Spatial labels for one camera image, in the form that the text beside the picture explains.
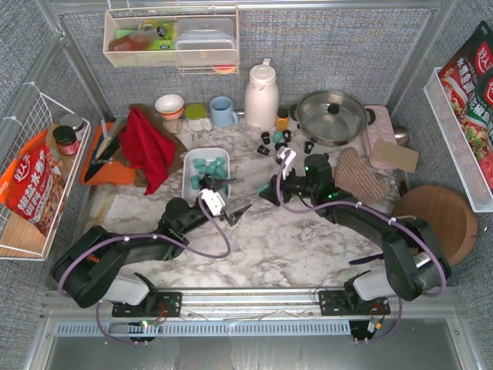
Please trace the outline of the pink striped cloth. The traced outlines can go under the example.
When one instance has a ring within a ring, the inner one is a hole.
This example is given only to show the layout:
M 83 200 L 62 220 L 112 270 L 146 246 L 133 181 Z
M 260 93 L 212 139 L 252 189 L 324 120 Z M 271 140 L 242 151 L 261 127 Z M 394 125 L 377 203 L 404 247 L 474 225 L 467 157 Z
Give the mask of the pink striped cloth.
M 377 204 L 387 195 L 386 183 L 371 172 L 354 148 L 346 149 L 339 156 L 334 180 L 337 187 L 364 204 Z

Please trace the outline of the white storage basket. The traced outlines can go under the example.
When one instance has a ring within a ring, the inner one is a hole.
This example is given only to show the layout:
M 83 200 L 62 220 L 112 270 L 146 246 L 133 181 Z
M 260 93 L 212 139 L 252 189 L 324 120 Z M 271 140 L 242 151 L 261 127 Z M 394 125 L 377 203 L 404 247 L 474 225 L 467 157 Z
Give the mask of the white storage basket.
M 205 159 L 207 165 L 215 161 L 217 157 L 222 157 L 225 159 L 226 163 L 222 168 L 227 172 L 227 178 L 230 178 L 230 156 L 225 149 L 219 147 L 201 147 L 198 149 L 190 150 L 183 160 L 183 178 L 182 178 L 182 198 L 184 198 L 189 204 L 194 204 L 196 197 L 199 194 L 200 188 L 198 190 L 193 190 L 190 184 L 190 177 L 198 175 L 201 178 L 206 175 L 206 167 L 201 167 L 196 169 L 193 167 L 193 159 Z

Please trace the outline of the green capsule number three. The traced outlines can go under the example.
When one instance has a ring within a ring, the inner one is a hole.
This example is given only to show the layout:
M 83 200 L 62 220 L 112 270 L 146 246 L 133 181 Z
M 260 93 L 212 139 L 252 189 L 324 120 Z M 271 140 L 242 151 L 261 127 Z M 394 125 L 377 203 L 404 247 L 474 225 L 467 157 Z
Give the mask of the green capsule number three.
M 227 172 L 221 166 L 219 166 L 215 169 L 215 174 L 220 179 L 226 179 L 227 178 Z

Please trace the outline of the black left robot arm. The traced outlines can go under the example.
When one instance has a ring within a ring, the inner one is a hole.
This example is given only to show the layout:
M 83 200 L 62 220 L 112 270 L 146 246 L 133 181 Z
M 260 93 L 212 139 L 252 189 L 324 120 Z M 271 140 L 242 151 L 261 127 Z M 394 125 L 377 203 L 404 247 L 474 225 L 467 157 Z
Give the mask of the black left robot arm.
M 227 257 L 231 245 L 215 219 L 231 226 L 251 208 L 247 205 L 227 214 L 213 216 L 203 203 L 190 206 L 174 197 L 165 206 L 156 230 L 148 234 L 115 234 L 95 226 L 86 231 L 52 266 L 51 276 L 58 289 L 79 307 L 88 308 L 105 298 L 121 268 L 144 261 L 171 261 L 184 251 L 210 259 Z M 211 223 L 223 237 L 226 251 L 208 254 L 189 245 L 186 234 Z

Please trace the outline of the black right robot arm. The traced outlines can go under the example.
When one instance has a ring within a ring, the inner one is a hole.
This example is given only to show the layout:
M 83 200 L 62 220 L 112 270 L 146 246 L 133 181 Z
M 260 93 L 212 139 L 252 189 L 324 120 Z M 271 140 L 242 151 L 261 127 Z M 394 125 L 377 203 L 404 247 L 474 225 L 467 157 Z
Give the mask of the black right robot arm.
M 298 176 L 291 166 L 296 155 L 287 147 L 276 155 L 279 170 L 260 197 L 292 214 L 315 213 L 381 249 L 383 269 L 367 271 L 346 282 L 349 305 L 390 296 L 413 301 L 422 295 L 437 297 L 445 292 L 451 268 L 427 221 L 397 219 L 336 187 L 326 154 L 307 156 L 305 174 Z

